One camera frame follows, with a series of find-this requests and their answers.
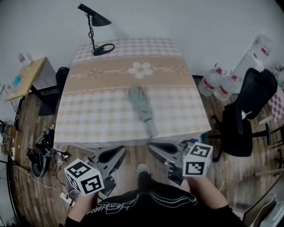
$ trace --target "red label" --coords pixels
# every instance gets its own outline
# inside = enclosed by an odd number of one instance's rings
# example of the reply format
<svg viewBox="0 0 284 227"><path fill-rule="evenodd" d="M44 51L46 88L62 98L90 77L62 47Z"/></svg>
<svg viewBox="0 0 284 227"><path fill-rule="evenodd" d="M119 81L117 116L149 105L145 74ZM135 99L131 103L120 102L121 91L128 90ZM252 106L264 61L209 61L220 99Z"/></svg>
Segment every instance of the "red label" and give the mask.
<svg viewBox="0 0 284 227"><path fill-rule="evenodd" d="M203 81L204 86L208 89L208 90L214 90L215 87L211 86L210 84L208 84L208 82L206 81L206 79L204 79Z"/></svg>
<svg viewBox="0 0 284 227"><path fill-rule="evenodd" d="M262 48L261 48L261 51L262 51L266 56L269 55L269 53L268 53L268 51L265 49L265 47L262 47Z"/></svg>
<svg viewBox="0 0 284 227"><path fill-rule="evenodd" d="M225 91L224 88L221 85L219 86L219 90L220 90L220 93L224 96L228 94L228 92Z"/></svg>

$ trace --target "lamp shade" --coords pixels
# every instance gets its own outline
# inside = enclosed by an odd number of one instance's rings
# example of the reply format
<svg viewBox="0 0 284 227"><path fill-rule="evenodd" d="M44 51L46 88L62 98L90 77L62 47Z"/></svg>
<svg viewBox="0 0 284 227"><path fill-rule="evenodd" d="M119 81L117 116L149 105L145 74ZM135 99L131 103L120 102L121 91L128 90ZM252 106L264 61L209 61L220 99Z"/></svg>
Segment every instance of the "lamp shade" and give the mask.
<svg viewBox="0 0 284 227"><path fill-rule="evenodd" d="M100 15L96 11L90 9L89 7L85 6L84 4L80 4L78 6L78 9L84 11L85 13L89 14L92 17L92 24L95 27L106 26L111 24L111 21L109 21L107 18Z"/></svg>

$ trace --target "large plastic water bottle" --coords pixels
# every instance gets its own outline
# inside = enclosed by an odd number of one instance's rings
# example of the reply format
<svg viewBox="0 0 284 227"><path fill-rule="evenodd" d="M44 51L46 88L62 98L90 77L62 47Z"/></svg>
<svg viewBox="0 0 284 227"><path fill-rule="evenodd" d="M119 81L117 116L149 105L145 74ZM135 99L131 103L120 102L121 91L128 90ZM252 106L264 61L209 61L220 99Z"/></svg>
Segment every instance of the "large plastic water bottle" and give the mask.
<svg viewBox="0 0 284 227"><path fill-rule="evenodd" d="M212 95L214 89L220 85L221 79L224 77L225 73L226 72L224 72L222 68L218 67L218 65L216 64L215 69L211 69L199 83L199 92L204 96Z"/></svg>
<svg viewBox="0 0 284 227"><path fill-rule="evenodd" d="M214 90L215 97L221 101L226 101L237 89L240 81L241 78L237 77L236 75L224 77L219 87Z"/></svg>

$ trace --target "forearm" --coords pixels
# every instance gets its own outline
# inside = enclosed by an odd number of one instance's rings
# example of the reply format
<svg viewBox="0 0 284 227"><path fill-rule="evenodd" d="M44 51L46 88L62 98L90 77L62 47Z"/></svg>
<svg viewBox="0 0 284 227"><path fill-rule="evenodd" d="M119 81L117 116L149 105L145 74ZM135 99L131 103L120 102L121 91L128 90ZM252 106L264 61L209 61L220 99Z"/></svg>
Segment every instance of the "forearm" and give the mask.
<svg viewBox="0 0 284 227"><path fill-rule="evenodd" d="M192 194L211 209L218 209L228 205L226 198L204 176L187 179Z"/></svg>
<svg viewBox="0 0 284 227"><path fill-rule="evenodd" d="M79 195L76 204L71 209L68 217L74 221L80 222L83 217L92 209L92 204L95 197L95 193L88 196Z"/></svg>

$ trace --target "white marker cube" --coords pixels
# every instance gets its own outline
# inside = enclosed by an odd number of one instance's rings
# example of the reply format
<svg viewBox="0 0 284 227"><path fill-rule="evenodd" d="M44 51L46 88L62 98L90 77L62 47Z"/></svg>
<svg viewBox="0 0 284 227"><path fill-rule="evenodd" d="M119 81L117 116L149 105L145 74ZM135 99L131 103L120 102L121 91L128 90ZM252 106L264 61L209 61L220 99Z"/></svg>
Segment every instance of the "white marker cube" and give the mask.
<svg viewBox="0 0 284 227"><path fill-rule="evenodd" d="M84 196L104 189L101 172L80 159L73 161L64 171L70 184Z"/></svg>
<svg viewBox="0 0 284 227"><path fill-rule="evenodd" d="M212 159L213 146L194 143L183 160L183 176L205 176Z"/></svg>

